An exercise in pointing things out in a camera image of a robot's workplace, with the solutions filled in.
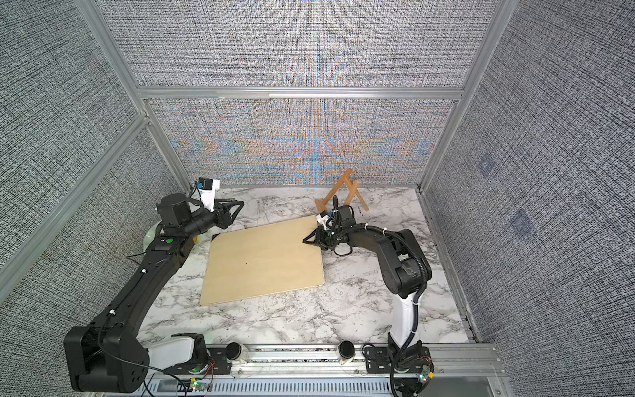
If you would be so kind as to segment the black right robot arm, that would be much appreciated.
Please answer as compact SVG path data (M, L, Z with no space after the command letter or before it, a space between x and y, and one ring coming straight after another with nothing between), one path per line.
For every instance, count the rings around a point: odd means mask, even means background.
M419 301L433 276L417 239L409 229L391 231L358 223L349 205L321 213L317 221L304 244L332 252L345 244L375 254L382 280L395 297L388 357L397 372L407 372L426 356L418 334Z

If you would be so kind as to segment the light wooden board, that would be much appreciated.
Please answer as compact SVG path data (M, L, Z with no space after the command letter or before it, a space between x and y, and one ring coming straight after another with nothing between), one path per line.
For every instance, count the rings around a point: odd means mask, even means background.
M303 243L315 217L220 233L211 241L199 304L225 304L325 284L322 252Z

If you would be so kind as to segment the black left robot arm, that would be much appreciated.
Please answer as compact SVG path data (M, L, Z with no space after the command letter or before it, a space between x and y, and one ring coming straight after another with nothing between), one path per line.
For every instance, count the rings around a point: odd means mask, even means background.
M182 193L160 200L160 225L136 272L106 309L64 338L74 390L132 393L149 372L167 372L165 366L152 364L150 353L138 342L142 322L165 284L185 264L196 237L211 228L230 227L244 206L233 198L214 199L206 208Z

